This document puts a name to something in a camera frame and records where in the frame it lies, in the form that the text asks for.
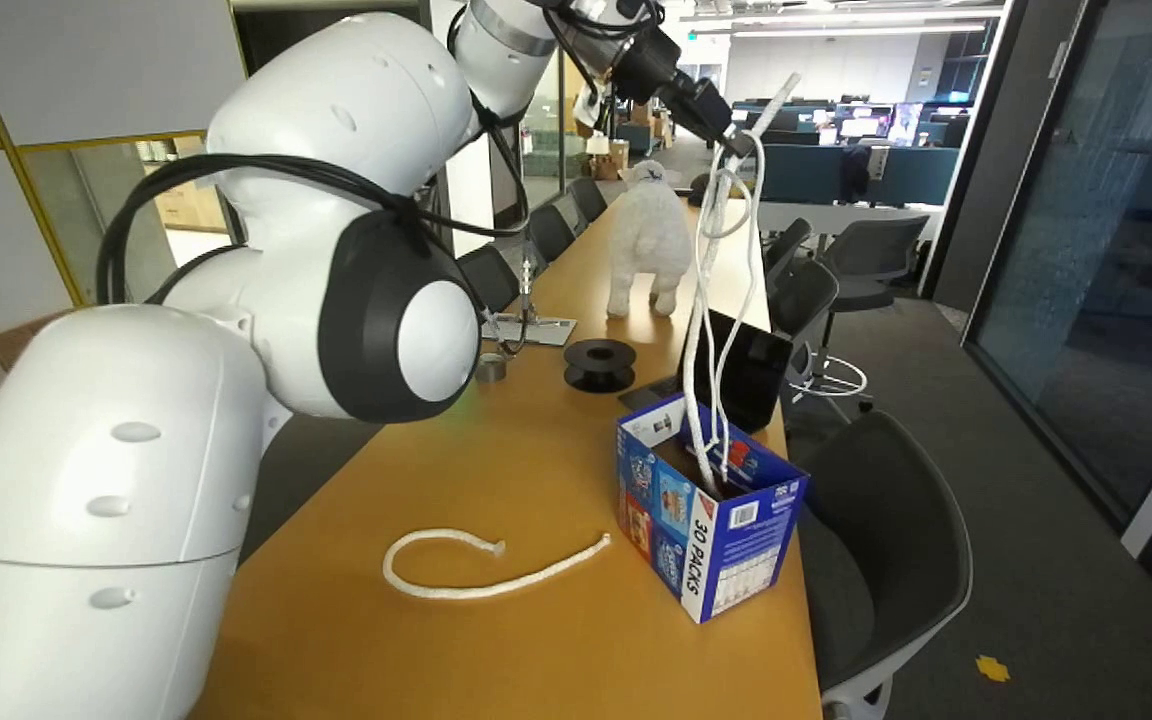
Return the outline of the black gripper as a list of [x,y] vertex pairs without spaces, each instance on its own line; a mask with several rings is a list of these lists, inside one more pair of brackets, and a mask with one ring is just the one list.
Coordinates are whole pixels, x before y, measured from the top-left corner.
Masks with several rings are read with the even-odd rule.
[[632,44],[613,67],[613,87],[636,106],[659,99],[671,121],[705,145],[722,145],[733,128],[733,106],[712,81],[690,77],[682,67],[682,47],[659,28],[644,28],[632,35]]

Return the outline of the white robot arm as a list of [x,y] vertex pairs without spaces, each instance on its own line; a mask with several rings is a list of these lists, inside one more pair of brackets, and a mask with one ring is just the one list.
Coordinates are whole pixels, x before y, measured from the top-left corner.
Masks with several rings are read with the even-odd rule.
[[239,242],[135,301],[127,228],[97,301],[0,385],[0,720],[186,720],[207,682],[268,445],[294,418],[403,426],[457,404],[484,301],[419,187],[532,106],[552,53],[722,142],[657,0],[467,0],[447,33],[345,18],[253,73],[207,145]]

